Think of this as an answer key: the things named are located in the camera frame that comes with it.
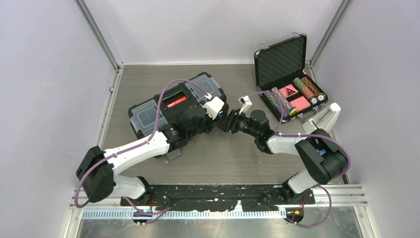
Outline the black plastic toolbox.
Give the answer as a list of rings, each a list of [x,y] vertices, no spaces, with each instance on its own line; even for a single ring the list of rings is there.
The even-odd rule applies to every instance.
[[[191,78],[189,82],[183,81],[167,89],[160,103],[158,102],[160,95],[156,94],[130,107],[128,116],[136,138],[148,137],[153,129],[157,128],[159,132],[165,134],[170,145],[169,152],[184,147],[192,138],[187,138],[176,127],[177,117],[190,106],[202,107],[202,103],[207,100],[206,92],[213,97],[219,97],[225,103],[217,118],[226,117],[229,109],[226,94],[210,74],[202,72]]]

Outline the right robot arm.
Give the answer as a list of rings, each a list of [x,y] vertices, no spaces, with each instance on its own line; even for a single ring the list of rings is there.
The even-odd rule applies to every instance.
[[[215,124],[225,132],[243,132],[254,138],[257,148],[266,154],[298,155],[305,168],[287,179],[280,189],[280,196],[288,203],[296,203],[303,192],[325,185],[348,168],[349,159],[344,149],[323,129],[310,134],[281,134],[271,129],[262,110],[254,110],[247,117],[238,110],[222,116]]]

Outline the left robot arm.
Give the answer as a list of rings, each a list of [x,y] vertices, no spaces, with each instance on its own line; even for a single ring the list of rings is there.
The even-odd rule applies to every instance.
[[[79,179],[74,196],[76,207],[97,203],[111,195],[131,198],[140,205],[147,205],[152,192],[144,177],[126,177],[122,172],[147,159],[186,146],[195,135],[195,129],[206,133],[222,112],[223,105],[195,105],[184,113],[186,119],[163,125],[134,142],[107,150],[99,146],[90,148],[76,170]]]

